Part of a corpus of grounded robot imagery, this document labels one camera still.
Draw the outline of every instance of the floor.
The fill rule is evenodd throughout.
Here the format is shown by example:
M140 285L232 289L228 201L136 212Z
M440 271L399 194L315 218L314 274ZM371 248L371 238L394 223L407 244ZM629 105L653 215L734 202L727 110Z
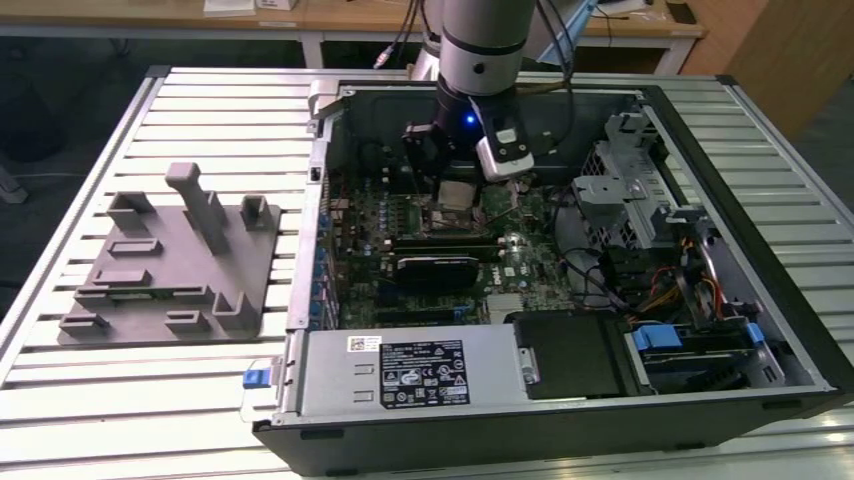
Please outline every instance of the floor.
M327 44L331 68L366 68L383 45ZM292 42L131 41L0 38L0 73L23 73L55 112L67 132L65 149L36 163L0 162L29 192L21 205L0 203L0 318L17 287L39 259L84 176L148 66L302 67ZM416 48L407 51L414 58ZM797 147L827 179L849 207L847 187L854 165L854 83L818 115Z

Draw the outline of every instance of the power supply label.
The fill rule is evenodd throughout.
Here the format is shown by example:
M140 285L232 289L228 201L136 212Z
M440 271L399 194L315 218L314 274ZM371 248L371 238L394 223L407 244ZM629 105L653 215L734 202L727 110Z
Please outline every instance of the power supply label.
M463 341L383 343L380 404L387 409L466 405Z

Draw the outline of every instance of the wooden desk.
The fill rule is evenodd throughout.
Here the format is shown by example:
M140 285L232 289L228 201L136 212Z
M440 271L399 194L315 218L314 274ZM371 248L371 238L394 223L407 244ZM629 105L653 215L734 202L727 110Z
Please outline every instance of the wooden desk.
M322 43L391 41L407 4L408 0L300 0L291 11L258 9L250 17L206 18L204 0L0 0L0 35L298 40L306 66L323 68ZM662 0L654 8L667 15ZM610 21L613 39L609 21L593 18L581 46L663 49L655 73L679 73L705 28L671 20L619 18ZM410 41L420 42L420 35Z
M390 41L406 16L408 0L307 0L303 28L314 32L311 41ZM694 43L706 35L702 25L673 21L663 0L651 12L665 20L618 15L610 21L590 19L579 45L583 47L651 48L665 50L657 74L675 75ZM415 22L414 31L420 31Z

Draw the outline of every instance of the motherboard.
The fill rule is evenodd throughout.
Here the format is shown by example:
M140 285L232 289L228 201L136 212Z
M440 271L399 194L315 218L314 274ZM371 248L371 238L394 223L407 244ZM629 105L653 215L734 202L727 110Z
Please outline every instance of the motherboard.
M475 207L463 183L446 182L435 196L370 178L331 188L338 328L502 323L516 311L573 308L548 228L552 187L486 186ZM446 278L400 273L436 263Z

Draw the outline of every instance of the metal slotted surface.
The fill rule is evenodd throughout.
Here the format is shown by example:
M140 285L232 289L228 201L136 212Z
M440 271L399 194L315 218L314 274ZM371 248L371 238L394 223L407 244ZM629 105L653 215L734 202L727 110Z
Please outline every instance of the metal slotted surface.
M551 75L524 77L555 80ZM8 478L298 478L243 421L240 377L254 361L283 348L312 145L306 97L318 78L403 79L375 72L176 68L166 79L147 80L3 325L8 351L0 377L9 370L0 390L0 471ZM739 106L738 92L713 78L577 78L579 83L655 83L665 89L854 358L851 225L813 171L769 136L767 126L757 126L750 107ZM112 227L104 216L109 196L143 190L152 203L179 204L162 178L172 161L199 163L202 186L220 192L224 204L236 204L246 193L263 193L284 210L260 341L63 349L57 315L71 307L73 287L85 280ZM677 170L674 176L689 199L695 198L685 175ZM376 477L842 477L854 466L845 449L853 443L854 409L843 408L779 422L703 450Z

